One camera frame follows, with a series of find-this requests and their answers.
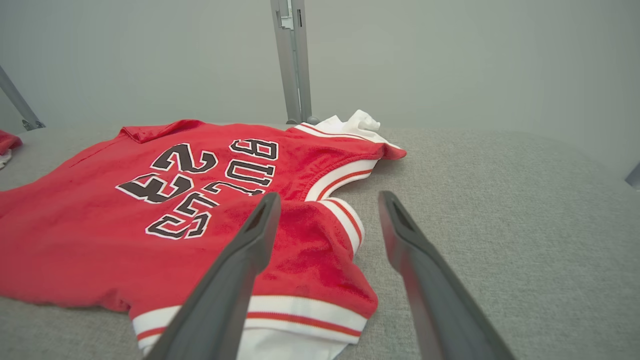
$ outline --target red fabric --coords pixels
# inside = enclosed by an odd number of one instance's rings
[[[0,155],[6,154],[8,149],[14,149],[22,145],[22,140],[18,136],[0,130]]]
[[[257,147],[262,157],[232,151],[234,141],[246,139],[276,143],[277,159],[264,157],[275,155],[265,146]],[[164,162],[168,168],[158,169],[162,154],[187,143],[191,167],[188,158],[173,153]],[[250,143],[240,141],[239,146],[251,151]],[[378,300],[352,263],[345,229],[326,207],[303,200],[315,181],[341,165],[405,154],[383,143],[321,138],[297,129],[216,126],[197,120],[125,127],[113,140],[83,150],[34,183],[0,193],[0,295],[36,304],[100,305],[130,311],[131,318],[182,304],[262,197],[226,185],[217,193],[203,190],[212,182],[225,181],[282,197],[272,260],[257,278],[254,295],[309,297],[368,318]],[[198,172],[213,157],[216,165]],[[264,186],[229,178],[227,170],[234,160],[274,166],[271,177],[237,171],[271,182]],[[179,176],[193,185],[170,197],[180,188],[174,181]],[[157,179],[166,182],[159,192],[166,199],[150,202],[152,197],[136,198],[119,188],[134,179],[140,186]],[[177,213],[196,192],[217,206],[195,201],[190,203],[192,215],[185,215],[188,207]],[[205,213],[210,217],[202,235],[188,238],[200,226],[198,216]],[[153,233],[160,231],[157,228],[149,230],[168,215],[183,223],[165,222],[163,229],[177,233],[186,227],[178,238],[160,237]]]

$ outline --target gray fabric surface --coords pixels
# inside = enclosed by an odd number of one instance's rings
[[[0,190],[51,171],[118,126],[39,129],[0,170]],[[333,196],[362,218],[355,262],[380,298],[340,360],[419,359],[404,286],[387,262],[377,192],[392,190],[519,359],[637,359],[640,196],[599,164],[523,133],[383,129],[404,147]],[[128,318],[0,299],[3,359],[137,359]]]

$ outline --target jersey sleeve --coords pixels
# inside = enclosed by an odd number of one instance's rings
[[[347,121],[331,117],[316,126],[302,123],[287,132],[298,158],[294,199],[323,200],[337,188],[370,176],[378,160],[397,160],[406,151],[376,131],[380,123],[362,110]]]

